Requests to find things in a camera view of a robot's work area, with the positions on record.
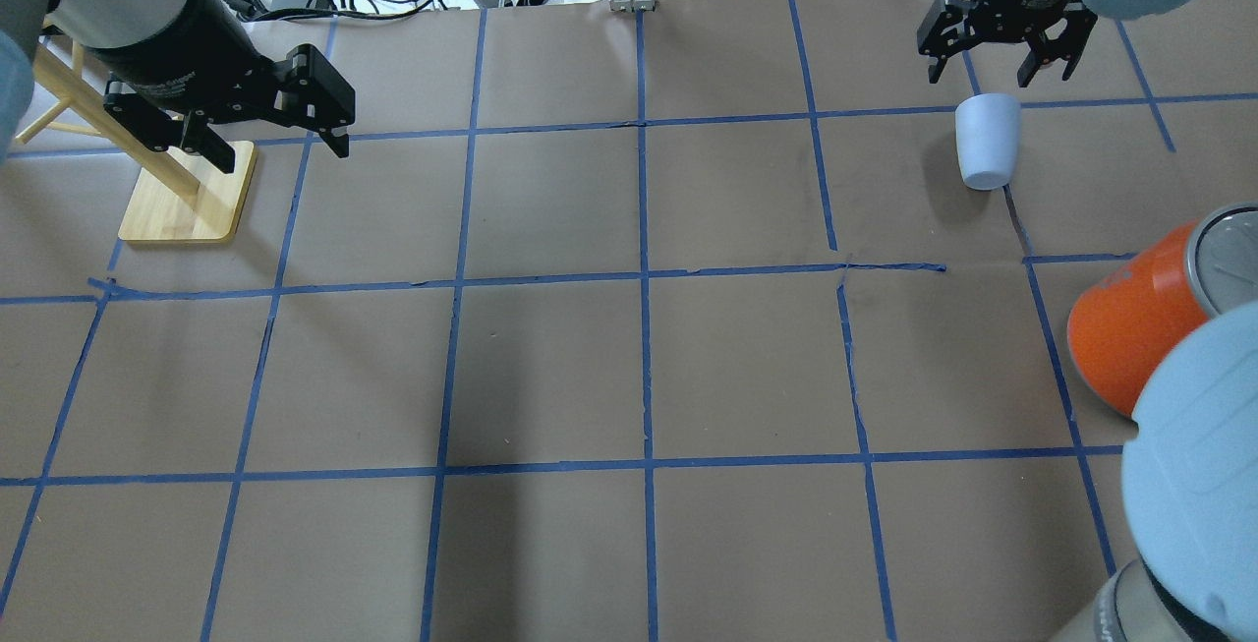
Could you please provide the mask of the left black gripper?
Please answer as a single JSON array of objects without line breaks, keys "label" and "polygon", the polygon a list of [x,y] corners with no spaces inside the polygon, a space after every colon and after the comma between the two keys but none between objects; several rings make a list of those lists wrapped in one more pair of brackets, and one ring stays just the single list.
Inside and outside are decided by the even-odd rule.
[{"label": "left black gripper", "polygon": [[106,83],[106,112],[143,147],[177,149],[235,172],[235,150],[208,123],[265,121],[312,130],[336,157],[350,157],[353,87],[313,43],[284,58],[257,50],[221,0],[187,0],[145,40],[88,52],[121,81]]}]

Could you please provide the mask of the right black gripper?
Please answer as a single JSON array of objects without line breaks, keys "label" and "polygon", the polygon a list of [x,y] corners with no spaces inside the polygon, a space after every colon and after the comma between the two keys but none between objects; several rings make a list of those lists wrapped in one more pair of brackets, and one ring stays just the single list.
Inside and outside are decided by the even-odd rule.
[{"label": "right black gripper", "polygon": [[1018,86],[1025,89],[1057,60],[1064,64],[1060,81],[1069,81],[1096,21],[1082,0],[933,0],[917,47],[930,59],[927,82],[937,84],[949,59],[979,43],[1027,42],[1018,69]]}]

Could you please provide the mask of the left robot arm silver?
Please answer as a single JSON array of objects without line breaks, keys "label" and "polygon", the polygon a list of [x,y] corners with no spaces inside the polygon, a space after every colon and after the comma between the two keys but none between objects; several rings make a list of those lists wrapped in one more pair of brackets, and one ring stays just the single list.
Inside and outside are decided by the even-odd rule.
[{"label": "left robot arm silver", "polygon": [[237,154],[216,126],[265,121],[320,135],[350,154],[352,86],[317,47],[286,59],[257,52],[223,0],[3,0],[3,135],[10,138],[34,94],[34,54],[57,29],[121,84],[103,107],[145,149],[208,159],[233,172]]}]

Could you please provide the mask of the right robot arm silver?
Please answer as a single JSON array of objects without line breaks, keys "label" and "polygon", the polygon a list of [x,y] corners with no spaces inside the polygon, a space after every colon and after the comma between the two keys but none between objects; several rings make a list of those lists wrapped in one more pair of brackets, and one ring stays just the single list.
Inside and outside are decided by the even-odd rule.
[{"label": "right robot arm silver", "polygon": [[[916,34],[938,81],[982,43],[1021,43],[1018,83],[1069,81],[1101,20],[1194,0],[933,0]],[[1255,201],[1200,213],[1128,257],[1074,302],[1078,376],[1128,423],[1120,507],[1135,556],[1058,641],[1255,638]]]}]

